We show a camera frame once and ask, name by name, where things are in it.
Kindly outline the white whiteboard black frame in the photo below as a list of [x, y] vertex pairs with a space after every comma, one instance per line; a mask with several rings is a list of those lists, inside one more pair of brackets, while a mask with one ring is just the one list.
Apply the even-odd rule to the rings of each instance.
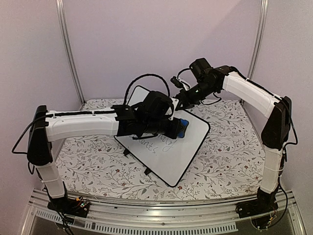
[[174, 117], [189, 122], [182, 139], [173, 140], [164, 135], [145, 140], [133, 140], [131, 136], [114, 137], [137, 160], [172, 188], [179, 184], [210, 132], [210, 124], [207, 121], [187, 110], [176, 111]]

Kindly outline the blue whiteboard eraser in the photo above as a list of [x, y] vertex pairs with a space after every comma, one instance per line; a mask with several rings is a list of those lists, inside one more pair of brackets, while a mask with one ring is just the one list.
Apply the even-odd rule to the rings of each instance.
[[179, 128], [178, 128], [178, 133], [177, 133], [178, 138], [181, 138], [181, 139], [184, 138], [188, 125], [189, 125], [188, 120], [181, 119], [181, 118], [179, 119]]

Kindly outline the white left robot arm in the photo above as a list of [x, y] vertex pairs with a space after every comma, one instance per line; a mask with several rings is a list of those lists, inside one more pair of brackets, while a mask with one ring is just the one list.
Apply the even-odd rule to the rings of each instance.
[[157, 91], [148, 92], [134, 105], [113, 105], [100, 110], [70, 112], [48, 111], [39, 106], [30, 124], [27, 159], [37, 169], [54, 205], [69, 212], [73, 203], [54, 162], [52, 146], [73, 137], [110, 135], [133, 136], [162, 134], [171, 139], [183, 138], [189, 122], [174, 117], [176, 101]]

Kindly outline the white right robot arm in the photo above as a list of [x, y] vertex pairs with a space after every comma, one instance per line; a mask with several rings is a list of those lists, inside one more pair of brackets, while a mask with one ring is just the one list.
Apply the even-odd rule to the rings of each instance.
[[225, 90], [253, 106], [267, 119], [261, 132], [265, 164], [258, 192], [273, 193], [279, 185], [283, 149], [291, 129], [291, 100], [268, 91], [233, 66], [214, 68], [205, 58], [200, 58], [190, 64], [188, 70], [197, 83], [189, 89], [181, 89], [176, 95], [178, 109], [191, 108], [210, 94]]

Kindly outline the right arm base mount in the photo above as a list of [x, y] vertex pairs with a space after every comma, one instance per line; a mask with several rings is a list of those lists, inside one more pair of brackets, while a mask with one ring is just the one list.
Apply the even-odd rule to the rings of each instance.
[[235, 212], [240, 218], [255, 216], [278, 209], [275, 193], [257, 192], [257, 198], [236, 204]]

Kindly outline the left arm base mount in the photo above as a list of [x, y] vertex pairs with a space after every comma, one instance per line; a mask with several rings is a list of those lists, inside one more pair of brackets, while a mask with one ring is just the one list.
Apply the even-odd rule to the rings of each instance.
[[60, 198], [49, 198], [47, 208], [62, 214], [73, 215], [77, 217], [87, 218], [89, 213], [90, 200], [84, 199], [82, 196], [71, 199], [67, 195]]

